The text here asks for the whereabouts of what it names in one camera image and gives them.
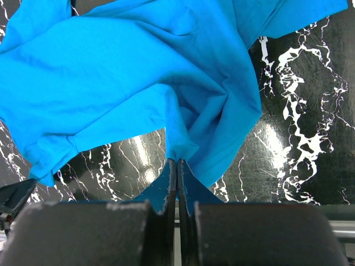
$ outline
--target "blue t-shirt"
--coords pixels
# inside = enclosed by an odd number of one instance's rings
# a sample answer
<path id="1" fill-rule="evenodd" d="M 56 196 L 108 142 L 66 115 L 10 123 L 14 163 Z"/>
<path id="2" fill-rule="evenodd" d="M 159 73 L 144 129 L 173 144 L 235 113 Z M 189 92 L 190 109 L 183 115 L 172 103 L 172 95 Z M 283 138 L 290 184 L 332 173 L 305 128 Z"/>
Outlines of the blue t-shirt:
<path id="1" fill-rule="evenodd" d="M 166 128 L 166 156 L 205 185 L 261 114 L 248 49 L 347 8 L 346 0 L 118 0 L 72 17 L 23 0 L 0 45 L 0 119 L 30 176 L 79 152 Z"/>

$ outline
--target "glossy surface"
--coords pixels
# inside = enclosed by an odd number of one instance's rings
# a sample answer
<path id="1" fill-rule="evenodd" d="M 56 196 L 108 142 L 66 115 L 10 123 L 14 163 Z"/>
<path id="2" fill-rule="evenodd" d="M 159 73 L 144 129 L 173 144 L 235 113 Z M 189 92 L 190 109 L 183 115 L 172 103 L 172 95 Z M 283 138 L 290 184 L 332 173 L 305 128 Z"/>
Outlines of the glossy surface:
<path id="1" fill-rule="evenodd" d="M 81 14 L 104 2 L 109 1 L 77 0 L 75 11 Z M 0 1 L 0 35 L 18 6 L 17 1 Z M 241 202 L 355 202 L 351 25 L 353 7 L 283 38 L 260 38 L 253 45 L 250 55 L 260 81 L 262 118 L 229 170 L 211 187 L 214 194 Z M 38 186 L 31 200 L 130 199 L 159 175 L 164 155 L 164 130 L 92 149 L 57 173 L 55 187 Z M 0 124 L 1 186 L 27 178 L 28 171 L 6 126 Z"/>

